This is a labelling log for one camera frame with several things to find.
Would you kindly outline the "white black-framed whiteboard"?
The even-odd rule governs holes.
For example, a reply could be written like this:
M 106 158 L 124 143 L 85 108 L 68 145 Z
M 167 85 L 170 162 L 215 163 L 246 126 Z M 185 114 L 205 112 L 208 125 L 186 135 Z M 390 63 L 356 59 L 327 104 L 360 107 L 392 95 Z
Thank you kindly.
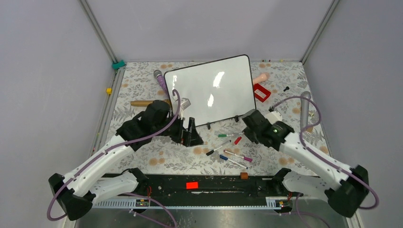
M 183 116 L 193 117 L 196 126 L 242 116 L 256 109 L 248 55 L 197 64 L 164 73 L 173 108 L 177 90 L 190 101 Z

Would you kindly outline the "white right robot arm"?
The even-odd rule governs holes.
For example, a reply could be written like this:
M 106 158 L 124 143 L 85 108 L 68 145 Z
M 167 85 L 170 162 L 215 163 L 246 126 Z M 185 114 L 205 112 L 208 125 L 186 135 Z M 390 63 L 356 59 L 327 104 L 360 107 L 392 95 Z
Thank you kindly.
M 263 114 L 252 109 L 242 117 L 244 135 L 255 144 L 262 144 L 303 163 L 317 177 L 281 169 L 272 183 L 280 196 L 289 191 L 323 200 L 346 218 L 352 217 L 369 193 L 368 171 L 361 165 L 352 168 L 333 159 L 309 143 L 302 143 L 300 135 L 282 121 L 271 123 Z

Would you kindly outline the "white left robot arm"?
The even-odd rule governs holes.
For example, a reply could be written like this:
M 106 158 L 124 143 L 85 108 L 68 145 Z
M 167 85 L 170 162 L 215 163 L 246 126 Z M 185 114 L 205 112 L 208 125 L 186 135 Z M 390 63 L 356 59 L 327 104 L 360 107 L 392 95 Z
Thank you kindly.
M 69 220 L 86 215 L 93 205 L 111 197 L 147 191 L 148 178 L 138 168 L 129 168 L 118 176 L 101 181 L 100 178 L 118 161 L 151 142 L 156 136 L 168 136 L 185 147 L 202 145 L 196 131 L 195 119 L 189 118 L 184 128 L 182 112 L 191 105 L 182 98 L 175 113 L 165 101 L 154 100 L 145 111 L 119 127 L 115 135 L 101 149 L 74 170 L 61 175 L 53 174 L 48 182 L 52 189 L 51 203 L 58 202 Z

